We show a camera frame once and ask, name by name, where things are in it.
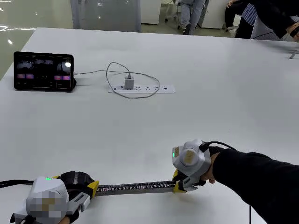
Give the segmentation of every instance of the electrical wire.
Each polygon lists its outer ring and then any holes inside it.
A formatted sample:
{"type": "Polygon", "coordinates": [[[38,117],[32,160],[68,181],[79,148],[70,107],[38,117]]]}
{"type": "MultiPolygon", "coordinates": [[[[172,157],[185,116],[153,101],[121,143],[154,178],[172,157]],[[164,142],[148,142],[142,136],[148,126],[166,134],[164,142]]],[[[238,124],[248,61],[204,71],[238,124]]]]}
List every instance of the electrical wire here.
{"type": "MultiPolygon", "coordinates": [[[[203,145],[203,148],[207,148],[209,147],[209,145],[211,144],[218,144],[218,145],[222,145],[222,146],[225,146],[227,148],[230,148],[234,151],[237,151],[234,147],[226,144],[226,143],[223,143],[223,142],[220,142],[220,141],[209,141],[209,142],[204,142],[202,145],[203,145]]],[[[252,207],[251,205],[249,206],[249,224],[251,224],[251,210],[252,210],[252,207]]]]}
{"type": "Polygon", "coordinates": [[[251,224],[251,205],[249,206],[249,224],[251,224]]]}
{"type": "Polygon", "coordinates": [[[32,185],[33,181],[28,180],[10,180],[10,181],[1,181],[0,182],[0,188],[6,188],[18,184],[26,184],[26,185],[32,185]]]}
{"type": "Polygon", "coordinates": [[[81,72],[81,73],[77,73],[76,75],[92,74],[92,73],[96,73],[96,72],[100,72],[100,71],[104,71],[104,72],[106,73],[106,80],[107,80],[107,82],[108,82],[110,88],[112,89],[113,93],[115,93],[115,94],[117,94],[117,95],[119,95],[119,96],[122,96],[122,97],[124,97],[124,98],[127,98],[127,99],[142,99],[142,98],[149,98],[149,97],[154,96],[154,95],[160,90],[160,81],[159,81],[157,78],[155,78],[155,77],[153,77],[153,76],[150,76],[150,75],[147,75],[147,74],[144,74],[144,73],[140,73],[140,72],[132,72],[132,71],[130,71],[126,66],[124,66],[124,65],[122,65],[122,64],[120,64],[120,63],[118,63],[118,62],[111,62],[111,63],[108,65],[108,67],[107,67],[106,70],[96,70],[96,71],[90,71],[90,72],[81,72]],[[109,70],[109,68],[110,68],[110,66],[111,66],[112,64],[117,64],[117,65],[119,65],[119,66],[121,66],[121,67],[124,67],[127,71],[111,71],[111,70],[109,70]],[[109,72],[115,72],[115,73],[117,73],[116,75],[127,73],[129,77],[131,77],[131,74],[143,75],[143,76],[146,76],[146,77],[148,77],[148,78],[151,78],[151,79],[155,80],[155,81],[157,82],[158,88],[157,88],[157,90],[156,90],[155,92],[153,92],[152,94],[147,95],[147,96],[143,96],[143,97],[128,97],[128,96],[125,96],[125,95],[123,95],[123,94],[121,94],[121,93],[115,91],[115,89],[112,87],[112,85],[111,85],[111,83],[110,83],[110,81],[109,81],[109,79],[108,79],[108,73],[109,73],[109,72]]]}
{"type": "Polygon", "coordinates": [[[160,90],[160,81],[159,81],[157,78],[155,78],[155,77],[153,77],[153,76],[149,76],[149,75],[144,74],[144,73],[130,72],[130,70],[129,70],[126,66],[124,66],[124,65],[122,65],[122,64],[119,64],[119,63],[117,63],[117,62],[111,62],[111,63],[108,65],[108,67],[107,67],[107,69],[106,69],[106,80],[107,80],[107,82],[108,82],[110,88],[112,89],[112,91],[113,91],[115,94],[117,94],[117,95],[119,95],[119,96],[122,96],[122,97],[124,97],[124,98],[127,98],[127,99],[142,99],[142,98],[149,98],[149,97],[154,96],[154,95],[160,90]],[[156,90],[155,92],[153,92],[152,94],[150,94],[150,95],[148,95],[148,96],[144,96],[144,97],[128,97],[128,96],[125,96],[125,95],[123,95],[123,94],[121,94],[121,93],[115,91],[115,89],[112,87],[112,85],[110,84],[110,81],[109,81],[109,79],[108,79],[108,72],[110,72],[110,71],[109,71],[109,67],[110,67],[112,64],[118,64],[118,65],[124,67],[126,70],[128,70],[129,75],[130,75],[131,73],[132,73],[132,74],[138,74],[138,75],[143,75],[143,76],[146,76],[146,77],[148,77],[148,78],[151,78],[151,79],[156,80],[156,81],[157,81],[157,84],[158,84],[158,88],[157,88],[157,90],[156,90]]]}
{"type": "Polygon", "coordinates": [[[232,147],[232,146],[230,146],[230,145],[228,145],[228,144],[225,144],[225,143],[223,143],[223,142],[221,142],[221,141],[208,141],[208,142],[204,142],[204,143],[202,144],[202,146],[203,146],[204,148],[207,148],[207,147],[209,147],[211,144],[222,145],[222,146],[225,146],[225,147],[227,147],[227,148],[230,148],[230,149],[232,149],[232,150],[234,150],[234,151],[237,151],[234,147],[232,147]]]}
{"type": "Polygon", "coordinates": [[[252,39],[255,40],[255,39],[258,38],[258,37],[265,36],[265,35],[272,34],[272,33],[274,33],[274,31],[268,32],[268,33],[266,33],[266,34],[261,34],[261,35],[259,35],[259,36],[256,36],[255,38],[252,38],[252,39]]]}

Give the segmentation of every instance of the floor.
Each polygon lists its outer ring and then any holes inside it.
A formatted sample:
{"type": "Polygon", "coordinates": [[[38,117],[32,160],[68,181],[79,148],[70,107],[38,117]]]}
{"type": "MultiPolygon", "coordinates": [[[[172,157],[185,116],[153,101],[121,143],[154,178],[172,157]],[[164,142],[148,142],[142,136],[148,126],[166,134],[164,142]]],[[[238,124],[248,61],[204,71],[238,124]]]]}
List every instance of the floor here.
{"type": "MultiPolygon", "coordinates": [[[[72,28],[68,1],[61,0],[0,0],[0,80],[13,62],[13,53],[19,51],[36,27],[72,28]]],[[[178,20],[164,22],[167,4],[161,5],[159,25],[142,24],[142,32],[182,34],[178,20]]],[[[197,28],[195,35],[233,37],[234,31],[197,28]]]]}

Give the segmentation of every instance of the gray pants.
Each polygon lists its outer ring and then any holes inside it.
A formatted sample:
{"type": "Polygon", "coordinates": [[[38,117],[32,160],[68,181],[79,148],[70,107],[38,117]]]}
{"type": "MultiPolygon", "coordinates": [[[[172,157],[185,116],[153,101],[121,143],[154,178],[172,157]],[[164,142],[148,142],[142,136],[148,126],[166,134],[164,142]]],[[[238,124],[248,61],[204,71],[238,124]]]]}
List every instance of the gray pants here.
{"type": "Polygon", "coordinates": [[[188,24],[191,24],[190,34],[193,35],[195,27],[199,21],[203,6],[206,0],[182,0],[181,1],[181,25],[185,28],[188,24]]]}

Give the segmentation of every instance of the measuring tape blade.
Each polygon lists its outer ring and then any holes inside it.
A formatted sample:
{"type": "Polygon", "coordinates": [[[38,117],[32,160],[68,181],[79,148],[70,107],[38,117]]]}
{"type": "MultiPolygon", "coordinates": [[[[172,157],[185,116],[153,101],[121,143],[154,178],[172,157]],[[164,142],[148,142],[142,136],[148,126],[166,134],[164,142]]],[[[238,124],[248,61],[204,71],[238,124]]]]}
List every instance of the measuring tape blade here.
{"type": "Polygon", "coordinates": [[[175,181],[98,186],[96,196],[173,192],[175,181]]]}

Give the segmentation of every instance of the hand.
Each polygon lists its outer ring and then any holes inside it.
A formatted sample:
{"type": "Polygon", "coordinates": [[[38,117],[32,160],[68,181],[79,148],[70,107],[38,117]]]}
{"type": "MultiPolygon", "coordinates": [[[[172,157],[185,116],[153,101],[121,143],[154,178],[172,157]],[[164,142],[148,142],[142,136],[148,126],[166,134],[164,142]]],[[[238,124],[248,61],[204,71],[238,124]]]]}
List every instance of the hand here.
{"type": "Polygon", "coordinates": [[[231,7],[233,3],[234,3],[233,0],[229,0],[228,4],[226,5],[226,8],[231,7]]]}
{"type": "Polygon", "coordinates": [[[216,153],[211,156],[211,166],[210,166],[209,170],[200,177],[201,180],[203,180],[203,181],[209,180],[209,182],[212,184],[216,182],[215,177],[213,175],[213,165],[214,165],[215,159],[218,156],[218,154],[219,153],[216,153]]]}
{"type": "Polygon", "coordinates": [[[58,224],[70,224],[70,218],[64,217],[58,224]]]}
{"type": "MultiPolygon", "coordinates": [[[[286,31],[287,31],[289,34],[291,34],[291,32],[292,32],[295,28],[297,28],[297,27],[299,27],[299,22],[296,22],[295,24],[293,24],[293,25],[291,25],[290,27],[288,27],[288,28],[286,29],[286,31]]],[[[294,40],[295,40],[296,42],[299,42],[299,32],[294,36],[294,40]]]]}

